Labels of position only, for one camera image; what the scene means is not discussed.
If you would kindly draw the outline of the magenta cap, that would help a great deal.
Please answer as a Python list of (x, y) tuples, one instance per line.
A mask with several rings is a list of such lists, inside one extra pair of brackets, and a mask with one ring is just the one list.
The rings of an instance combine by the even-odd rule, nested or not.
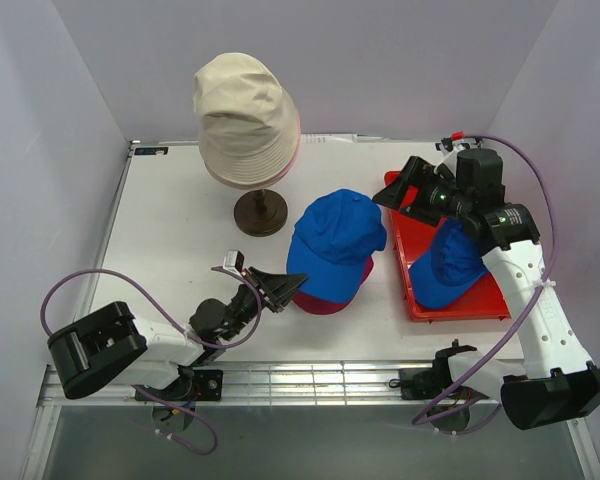
[(327, 316), (327, 315), (336, 314), (336, 313), (344, 310), (345, 308), (347, 308), (350, 305), (350, 303), (353, 301), (353, 299), (357, 295), (360, 287), (366, 282), (369, 275), (373, 271), (373, 268), (374, 268), (374, 260), (372, 257), (369, 257), (366, 261), (363, 275), (362, 275), (361, 280), (358, 285), (358, 289), (353, 294), (353, 296), (346, 302), (340, 302), (340, 303), (332, 302), (329, 300), (325, 300), (325, 299), (321, 299), (321, 298), (309, 295), (302, 291), (298, 292), (293, 297), (292, 301), (301, 310), (303, 310), (304, 312), (311, 314), (311, 315)]

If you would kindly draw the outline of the blue hat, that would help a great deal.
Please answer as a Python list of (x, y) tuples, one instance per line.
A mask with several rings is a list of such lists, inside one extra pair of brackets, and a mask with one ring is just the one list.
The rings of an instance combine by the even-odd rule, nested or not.
[(311, 203), (295, 223), (286, 271), (304, 274), (300, 292), (335, 304), (350, 302), (365, 269), (385, 249), (381, 210), (368, 196), (339, 189)]

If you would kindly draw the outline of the cream bucket hat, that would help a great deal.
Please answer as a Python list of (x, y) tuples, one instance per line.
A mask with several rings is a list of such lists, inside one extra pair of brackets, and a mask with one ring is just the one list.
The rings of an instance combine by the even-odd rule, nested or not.
[(220, 54), (196, 72), (193, 103), (204, 165), (258, 153), (298, 114), (275, 75), (260, 60), (239, 52)]

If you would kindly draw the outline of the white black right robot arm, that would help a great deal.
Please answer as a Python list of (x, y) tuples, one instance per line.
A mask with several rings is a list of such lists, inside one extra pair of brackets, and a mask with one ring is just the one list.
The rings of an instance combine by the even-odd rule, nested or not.
[(501, 157), (478, 148), (451, 158), (453, 165), (432, 165), (410, 157), (373, 201), (436, 230), (408, 269), (419, 306), (450, 307), (483, 278), (494, 279), (524, 369), (513, 373), (493, 352), (454, 345), (437, 352), (427, 373), (437, 383), (434, 397), (467, 387), (496, 400), (520, 430), (589, 415), (600, 405), (600, 367), (566, 319), (529, 210), (505, 199)]

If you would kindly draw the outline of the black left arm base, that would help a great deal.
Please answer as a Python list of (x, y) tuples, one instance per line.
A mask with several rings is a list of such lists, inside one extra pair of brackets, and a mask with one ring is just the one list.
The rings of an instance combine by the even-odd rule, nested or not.
[(170, 402), (213, 402), (221, 400), (223, 379), (223, 370), (188, 370), (164, 389), (143, 386), (142, 390)]

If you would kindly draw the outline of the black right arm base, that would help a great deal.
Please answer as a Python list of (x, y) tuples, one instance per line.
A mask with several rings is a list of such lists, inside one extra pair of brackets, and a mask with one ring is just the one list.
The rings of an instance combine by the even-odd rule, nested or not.
[[(390, 389), (397, 390), (403, 400), (432, 400), (451, 386), (462, 373), (449, 374), (433, 367), (402, 368), (388, 381)], [(446, 399), (460, 404), (479, 402), (486, 398), (498, 398), (501, 384), (489, 376), (476, 373), (446, 396)]]

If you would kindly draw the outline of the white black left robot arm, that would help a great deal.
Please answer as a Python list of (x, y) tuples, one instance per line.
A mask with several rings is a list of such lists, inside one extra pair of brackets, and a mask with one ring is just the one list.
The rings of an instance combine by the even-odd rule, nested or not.
[(224, 303), (201, 302), (188, 324), (176, 321), (132, 278), (110, 274), (134, 287), (163, 321), (143, 319), (124, 301), (113, 301), (73, 323), (52, 330), (47, 321), (51, 298), (44, 297), (40, 323), (66, 398), (88, 397), (108, 385), (168, 391), (197, 367), (246, 343), (263, 312), (282, 312), (307, 282), (305, 274), (271, 274), (254, 267), (217, 266), (239, 286)]

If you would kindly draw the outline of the pink bucket hat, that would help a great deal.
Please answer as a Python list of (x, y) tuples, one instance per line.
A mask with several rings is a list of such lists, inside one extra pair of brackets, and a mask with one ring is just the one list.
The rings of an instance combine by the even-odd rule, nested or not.
[(301, 123), (298, 114), (290, 127), (261, 151), (244, 157), (226, 157), (213, 163), (205, 161), (207, 170), (221, 183), (247, 190), (268, 186), (284, 177), (293, 166), (299, 151)]

